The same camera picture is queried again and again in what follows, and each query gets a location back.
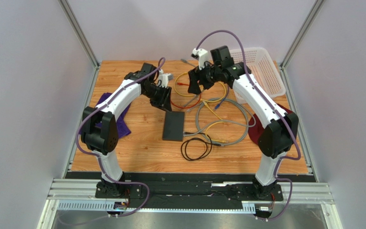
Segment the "black network switch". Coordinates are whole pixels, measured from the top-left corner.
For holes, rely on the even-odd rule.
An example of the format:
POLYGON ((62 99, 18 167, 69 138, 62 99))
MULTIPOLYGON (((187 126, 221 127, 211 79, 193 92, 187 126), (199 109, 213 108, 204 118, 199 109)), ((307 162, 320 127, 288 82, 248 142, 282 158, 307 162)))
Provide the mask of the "black network switch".
POLYGON ((185 112, 166 112, 163 125, 163 141, 183 141, 185 112))

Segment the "purple cloth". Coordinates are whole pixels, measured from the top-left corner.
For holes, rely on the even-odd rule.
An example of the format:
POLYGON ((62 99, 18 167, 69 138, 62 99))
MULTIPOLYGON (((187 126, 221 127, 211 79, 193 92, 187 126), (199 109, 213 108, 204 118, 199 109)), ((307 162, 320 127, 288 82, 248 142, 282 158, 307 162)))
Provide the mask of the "purple cloth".
MULTIPOLYGON (((99 98, 98 102, 96 103, 96 106, 104 102, 106 99, 108 99, 111 96, 111 93, 103 93, 101 97, 99 98)), ((127 112, 130 109, 130 104, 121 112, 120 116, 118 117, 116 124, 117 124, 117 131, 119 138, 123 138, 125 136, 128 136, 131 133, 131 130, 128 128, 124 118, 127 114, 127 112)))

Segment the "white plastic basket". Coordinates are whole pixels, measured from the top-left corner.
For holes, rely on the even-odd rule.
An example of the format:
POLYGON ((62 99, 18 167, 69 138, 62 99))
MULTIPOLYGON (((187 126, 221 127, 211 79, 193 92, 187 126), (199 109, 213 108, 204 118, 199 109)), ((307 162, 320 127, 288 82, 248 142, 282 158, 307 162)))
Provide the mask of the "white plastic basket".
POLYGON ((262 47, 244 48, 245 61, 261 88, 279 104, 285 104, 286 89, 276 63, 262 47))

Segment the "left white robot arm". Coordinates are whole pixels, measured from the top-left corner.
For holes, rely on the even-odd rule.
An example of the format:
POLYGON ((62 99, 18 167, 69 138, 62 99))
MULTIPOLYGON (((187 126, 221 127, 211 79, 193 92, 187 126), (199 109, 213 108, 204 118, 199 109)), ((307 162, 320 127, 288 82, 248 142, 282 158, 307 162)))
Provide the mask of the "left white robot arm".
POLYGON ((102 171, 101 190, 107 188, 120 194, 126 188, 124 172, 115 153, 119 141, 117 119, 136 98, 141 95, 160 110, 170 112, 171 73, 164 73, 161 66, 144 63, 139 71, 128 73, 117 90, 96 107, 83 110, 82 123, 78 130, 81 141, 87 146, 88 155, 97 158, 102 171))

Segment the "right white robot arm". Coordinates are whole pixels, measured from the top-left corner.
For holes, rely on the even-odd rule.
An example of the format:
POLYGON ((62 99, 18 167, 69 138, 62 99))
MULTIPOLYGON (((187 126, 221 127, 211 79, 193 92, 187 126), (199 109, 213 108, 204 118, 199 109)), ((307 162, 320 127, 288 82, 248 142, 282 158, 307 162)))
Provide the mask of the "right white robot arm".
POLYGON ((198 61, 198 66, 188 72, 189 93, 200 94, 201 87, 207 90, 222 82, 240 94, 257 115, 263 127, 257 144, 263 155, 253 185, 259 192, 271 190, 277 182, 279 161, 296 143, 298 116, 276 104, 251 75, 246 62, 234 62, 227 46, 210 52, 194 48, 191 56, 198 61))

